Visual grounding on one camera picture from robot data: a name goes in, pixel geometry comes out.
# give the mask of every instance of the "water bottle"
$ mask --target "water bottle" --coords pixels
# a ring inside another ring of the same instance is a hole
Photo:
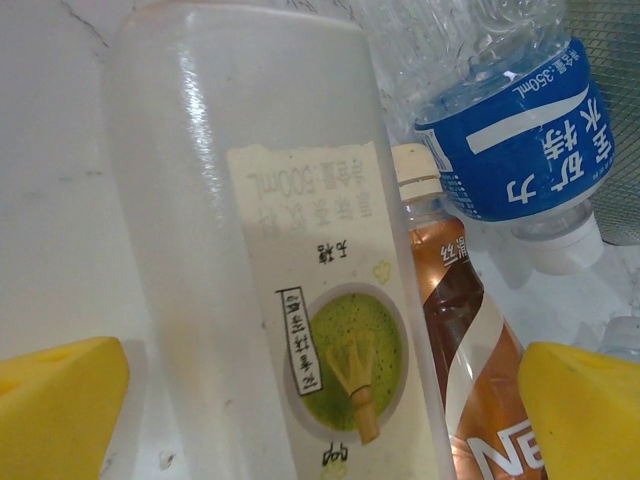
[[[508,226],[541,272],[598,260],[588,198],[614,141],[585,49],[562,28],[565,0],[289,4],[364,28],[392,142],[431,148],[461,212]]]
[[[561,0],[471,3],[474,54],[416,133],[459,210],[509,226],[537,270],[574,273],[602,254],[588,198],[614,156],[587,54],[562,29]]]

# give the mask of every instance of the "product label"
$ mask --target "product label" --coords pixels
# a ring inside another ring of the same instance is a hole
[[[228,163],[298,478],[437,479],[374,145]]]
[[[502,92],[416,132],[455,205],[490,222],[561,205],[613,164],[609,115],[577,39]]]
[[[413,256],[458,480],[542,480],[520,398],[521,348],[450,219],[411,232]]]

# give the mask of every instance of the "blue label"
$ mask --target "blue label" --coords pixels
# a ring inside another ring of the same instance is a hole
[[[561,205],[611,169],[609,114],[582,43],[445,120],[416,124],[465,214],[511,220]]]

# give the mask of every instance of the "matcha drink bottle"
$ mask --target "matcha drink bottle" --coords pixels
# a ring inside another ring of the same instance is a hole
[[[244,3],[153,3],[106,65],[191,478],[452,480],[366,40]]]
[[[516,382],[520,344],[443,208],[433,157],[416,144],[393,157],[458,480],[545,479]]]

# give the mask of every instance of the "bottle cap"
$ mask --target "bottle cap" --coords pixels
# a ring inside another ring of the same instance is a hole
[[[596,263],[604,244],[593,212],[576,229],[544,240],[518,238],[536,270],[548,275],[571,275]]]
[[[442,193],[440,172],[427,147],[420,143],[407,143],[393,147],[391,152],[403,202]]]

